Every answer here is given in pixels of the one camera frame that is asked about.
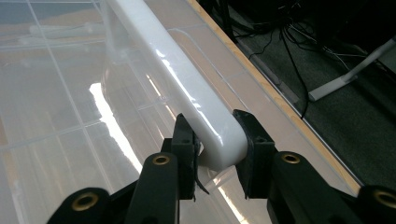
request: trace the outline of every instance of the dark floor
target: dark floor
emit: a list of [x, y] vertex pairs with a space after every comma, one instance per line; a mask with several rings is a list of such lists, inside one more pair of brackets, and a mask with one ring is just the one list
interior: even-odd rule
[[[236, 20], [249, 21], [249, 18], [230, 10]], [[216, 11], [211, 15], [215, 21], [220, 21]], [[296, 22], [294, 27], [313, 31], [303, 22]], [[279, 29], [265, 35], [250, 36], [241, 36], [247, 32], [235, 26], [233, 30], [235, 36], [239, 36], [237, 46], [301, 114], [308, 102], [306, 90], [293, 68]], [[289, 32], [298, 41], [306, 40], [293, 28], [289, 28]], [[340, 77], [364, 59], [361, 57], [364, 50], [357, 46], [339, 45], [337, 49], [329, 49], [332, 52], [323, 52], [316, 49], [312, 41], [300, 45], [315, 50], [310, 51], [300, 49], [285, 39], [308, 91]], [[308, 103], [304, 118], [358, 181], [396, 189], [396, 85], [392, 75], [372, 64], [351, 84], [319, 101]]]

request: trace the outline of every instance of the glossy white surface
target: glossy white surface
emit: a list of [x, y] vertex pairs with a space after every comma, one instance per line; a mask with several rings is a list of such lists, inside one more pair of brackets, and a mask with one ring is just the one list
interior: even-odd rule
[[[112, 42], [110, 46], [120, 45], [116, 43], [120, 35], [130, 36], [150, 66], [157, 68], [151, 78], [157, 79], [159, 96], [163, 96], [161, 89], [167, 89], [169, 96], [177, 100], [178, 111], [183, 113], [205, 147], [200, 164], [221, 171], [244, 159], [248, 148], [244, 131], [146, 3], [143, 0], [107, 0], [102, 8], [105, 18], [113, 19], [113, 15], [117, 15], [127, 31], [107, 33]], [[105, 24], [113, 29], [114, 23]], [[108, 50], [116, 55], [124, 52], [117, 47]]]
[[[98, 3], [63, 3], [69, 11], [60, 4], [0, 1], [0, 17], [23, 12], [0, 20], [0, 223], [45, 223], [76, 190], [113, 193], [135, 181], [180, 112], [156, 84], [158, 67], [128, 36], [123, 61], [108, 60]], [[147, 4], [229, 111], [253, 113], [278, 149], [303, 154], [332, 186], [350, 192], [186, 1]], [[97, 32], [89, 33], [90, 24]], [[20, 41], [31, 30], [35, 41]], [[200, 178], [211, 194], [196, 190], [196, 203], [182, 202], [181, 223], [270, 223], [265, 200], [244, 199], [234, 168], [201, 167]]]

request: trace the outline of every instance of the transparent plastic sheet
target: transparent plastic sheet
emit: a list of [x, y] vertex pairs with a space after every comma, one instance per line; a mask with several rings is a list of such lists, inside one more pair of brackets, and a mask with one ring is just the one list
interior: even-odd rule
[[[180, 111], [128, 36], [123, 61], [108, 59], [98, 2], [63, 2], [75, 11], [37, 17], [42, 3], [0, 1], [10, 12], [25, 8], [29, 19], [0, 22], [0, 217], [7, 223], [45, 223], [76, 190], [113, 193], [135, 181]], [[188, 2], [147, 4], [230, 111], [253, 113], [279, 150], [301, 153], [350, 192]], [[199, 174], [211, 194], [197, 190], [196, 203], [182, 202], [181, 223], [269, 223], [265, 200], [245, 201], [234, 168]]]

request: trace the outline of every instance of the screw hole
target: screw hole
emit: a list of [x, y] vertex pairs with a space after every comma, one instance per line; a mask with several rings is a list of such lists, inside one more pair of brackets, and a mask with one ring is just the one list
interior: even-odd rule
[[297, 156], [294, 156], [292, 154], [284, 154], [282, 155], [282, 160], [287, 162], [287, 163], [291, 163], [291, 164], [296, 164], [300, 162], [300, 158], [298, 158]]
[[376, 190], [375, 191], [375, 199], [388, 206], [391, 208], [395, 208], [396, 209], [396, 195], [386, 192], [386, 191], [382, 191], [382, 190]]
[[169, 157], [167, 156], [157, 156], [155, 157], [152, 162], [156, 165], [165, 165], [170, 161]]
[[92, 192], [80, 194], [72, 203], [73, 210], [77, 212], [85, 211], [96, 205], [99, 197]]

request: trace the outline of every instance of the white u-shaped pipe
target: white u-shaped pipe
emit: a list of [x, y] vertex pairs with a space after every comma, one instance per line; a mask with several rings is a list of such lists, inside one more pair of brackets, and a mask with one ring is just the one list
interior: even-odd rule
[[[122, 57], [125, 35], [129, 35], [161, 71], [172, 94], [180, 98], [181, 113], [204, 144], [200, 164], [220, 171], [244, 159], [248, 142], [239, 123], [146, 3], [104, 0], [102, 10], [109, 56], [115, 61]], [[122, 27], [114, 23], [115, 16]]]

